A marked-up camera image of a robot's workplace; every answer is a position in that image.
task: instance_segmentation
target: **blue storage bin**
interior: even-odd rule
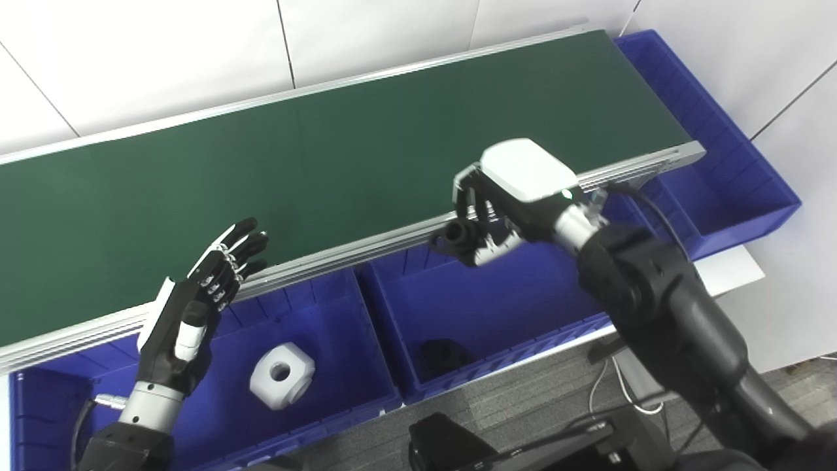
[[[249,378],[259,358],[284,342],[313,358],[316,372],[296,404],[271,411],[249,391]],[[234,304],[223,313],[212,349],[209,372],[174,428],[172,469],[257,463],[402,403],[351,270]],[[68,469],[82,404],[98,393],[127,396],[136,360],[131,336],[12,375],[13,469]],[[96,407],[85,436],[118,416]]]
[[[614,40],[689,134],[698,162],[661,174],[646,190],[694,258],[776,230],[799,198],[653,30]]]
[[[634,202],[608,199],[613,221],[647,225]],[[548,244],[518,248],[479,269],[417,246],[362,269],[382,344],[412,404],[610,325],[578,286],[575,261]],[[476,359],[434,376],[420,349],[452,339]]]

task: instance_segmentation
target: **gray carpet floor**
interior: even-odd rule
[[[507,450],[558,432],[588,413],[590,387],[601,365],[590,365],[582,345],[473,381],[419,404],[402,407],[370,422],[292,453],[310,471],[409,470],[408,427],[433,412],[443,412],[476,432],[498,450]],[[815,425],[837,419],[837,362],[814,360],[794,375],[783,370],[764,375],[790,405]],[[594,408],[624,404],[611,366],[596,390]],[[672,446],[677,449],[697,426],[680,399],[666,402]],[[661,414],[652,417],[662,427]],[[702,431],[689,451],[717,448]]]

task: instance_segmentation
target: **black object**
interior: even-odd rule
[[[81,430],[85,427],[88,419],[90,419],[90,413],[93,411],[95,406],[96,403],[92,399],[88,399],[81,407],[79,416],[75,419],[75,424],[73,425],[73,436],[70,438],[69,442],[70,469],[75,469],[75,467],[79,464],[79,440],[81,439]]]
[[[605,226],[579,253],[578,278],[649,373],[725,446],[769,466],[810,432],[749,365],[743,337],[679,247],[644,228]]]
[[[430,371],[441,376],[474,363],[474,356],[451,339],[428,340],[421,345],[421,355]]]
[[[408,460],[413,471],[451,471],[497,454],[475,434],[436,412],[409,428]]]
[[[438,413],[412,425],[410,438],[413,471],[666,471],[675,463],[660,430],[629,408],[504,453]]]
[[[77,469],[159,471],[168,468],[173,455],[171,435],[130,423],[113,422],[90,439]]]

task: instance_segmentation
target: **robotic hand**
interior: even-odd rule
[[[223,311],[247,277],[267,267],[249,261],[267,247],[255,218],[232,225],[203,253],[186,277],[167,278],[137,341],[136,383],[118,422],[91,439],[78,469],[157,470],[172,460],[170,435],[184,399],[206,375],[209,343]]]
[[[625,343],[725,446],[770,466],[811,432],[750,366],[743,337],[681,247],[643,227],[609,224],[573,171],[534,142],[486,149],[456,175],[454,206],[457,219],[431,235],[432,250],[477,267],[523,241],[566,249],[577,257],[580,286]]]

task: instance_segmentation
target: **white wall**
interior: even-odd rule
[[[0,155],[74,136],[12,57],[0,48]]]
[[[837,59],[834,0],[643,0],[653,28],[748,137]]]
[[[0,42],[81,135],[291,88],[275,0],[0,1]]]

